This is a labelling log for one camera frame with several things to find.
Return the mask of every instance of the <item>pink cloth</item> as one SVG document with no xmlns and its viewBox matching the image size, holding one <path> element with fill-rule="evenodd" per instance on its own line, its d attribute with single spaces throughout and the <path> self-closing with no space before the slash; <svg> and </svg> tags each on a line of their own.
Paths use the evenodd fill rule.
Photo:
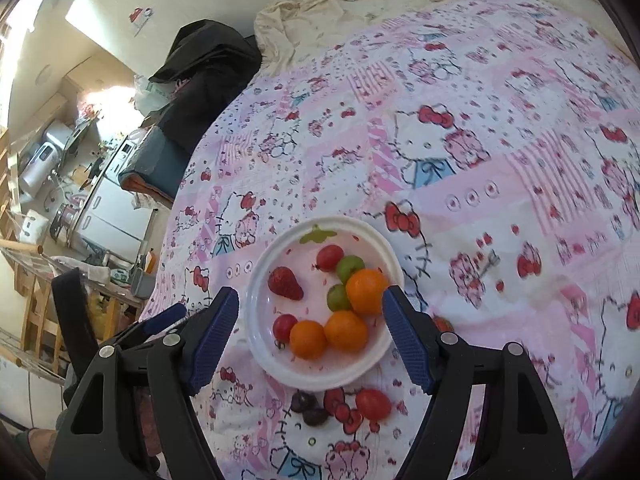
<svg viewBox="0 0 640 480">
<path fill-rule="evenodd" d="M 458 1 L 364 30 L 258 80 L 209 129 L 144 317 L 206 306 L 222 285 L 242 298 L 260 253 L 302 219 L 363 218 L 394 247 L 415 308 L 471 344 L 523 343 L 578 468 L 640 373 L 638 89 L 632 63 L 541 0 Z M 363 386 L 394 405 L 379 426 L 355 407 Z M 307 427 L 292 393 L 254 362 L 239 321 L 194 401 L 228 478 L 388 480 L 429 400 L 395 349 L 318 395 L 347 404 L 347 422 Z M 481 399 L 474 388 L 452 476 Z"/>
</svg>

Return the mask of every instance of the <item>white plate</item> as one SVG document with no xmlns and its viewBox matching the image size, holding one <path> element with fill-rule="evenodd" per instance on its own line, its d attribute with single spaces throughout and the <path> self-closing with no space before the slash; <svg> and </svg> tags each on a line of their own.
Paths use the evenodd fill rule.
<svg viewBox="0 0 640 480">
<path fill-rule="evenodd" d="M 322 243 L 300 243 L 300 238 L 316 225 L 336 235 Z M 318 361 L 305 361 L 295 358 L 288 347 L 277 348 L 271 327 L 281 314 L 293 314 L 298 320 L 312 319 L 322 325 L 331 316 L 326 306 L 326 292 L 340 280 L 334 273 L 314 267 L 316 254 L 329 244 L 339 245 L 345 254 L 361 257 L 367 268 L 379 268 L 390 283 L 404 287 L 402 268 L 391 245 L 373 227 L 355 218 L 310 219 L 281 234 L 269 245 L 254 265 L 243 305 L 249 348 L 269 375 L 282 384 L 308 392 L 338 388 L 356 380 L 382 359 L 392 340 L 380 315 L 365 318 L 369 341 L 356 355 L 329 348 Z M 301 301 L 288 300 L 269 290 L 269 274 L 279 266 L 289 267 L 295 273 L 305 293 Z"/>
</svg>

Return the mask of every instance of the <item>blue gripper pad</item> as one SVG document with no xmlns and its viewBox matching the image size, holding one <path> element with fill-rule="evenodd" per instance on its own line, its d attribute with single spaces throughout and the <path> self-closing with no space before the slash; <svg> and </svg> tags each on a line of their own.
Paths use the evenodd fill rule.
<svg viewBox="0 0 640 480">
<path fill-rule="evenodd" d="M 416 312 L 397 285 L 383 294 L 382 313 L 412 383 L 433 395 L 442 376 L 436 339 L 440 331 L 429 314 Z"/>
<path fill-rule="evenodd" d="M 238 293 L 224 286 L 211 305 L 192 316 L 180 332 L 185 343 L 179 376 L 190 396 L 211 382 L 238 320 L 239 305 Z"/>
<path fill-rule="evenodd" d="M 176 303 L 168 309 L 163 310 L 160 314 L 156 314 L 155 316 L 147 319 L 142 330 L 148 336 L 159 334 L 162 330 L 180 321 L 186 315 L 186 307 L 181 303 Z"/>
</svg>

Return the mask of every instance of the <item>white water heater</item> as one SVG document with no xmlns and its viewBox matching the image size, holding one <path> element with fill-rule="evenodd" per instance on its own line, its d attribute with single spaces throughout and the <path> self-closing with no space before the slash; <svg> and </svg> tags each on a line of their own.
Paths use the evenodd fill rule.
<svg viewBox="0 0 640 480">
<path fill-rule="evenodd" d="M 20 176 L 20 190 L 34 198 L 42 184 L 60 161 L 60 154 L 51 142 L 45 142 L 31 157 Z"/>
</svg>

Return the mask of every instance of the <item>bed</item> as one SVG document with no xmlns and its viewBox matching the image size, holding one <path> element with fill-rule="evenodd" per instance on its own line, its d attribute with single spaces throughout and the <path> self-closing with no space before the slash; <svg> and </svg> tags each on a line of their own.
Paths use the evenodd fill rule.
<svg viewBox="0 0 640 480">
<path fill-rule="evenodd" d="M 143 317 L 241 297 L 278 234 L 362 218 L 396 251 L 417 310 L 466 341 L 527 349 L 578 471 L 640 373 L 640 73 L 597 0 L 276 0 L 263 66 L 197 146 Z M 380 425 L 359 387 L 392 400 Z M 393 478 L 428 397 L 391 349 L 351 409 L 310 428 L 253 361 L 239 321 L 194 400 L 242 480 Z M 481 415 L 474 388 L 455 478 Z"/>
</svg>

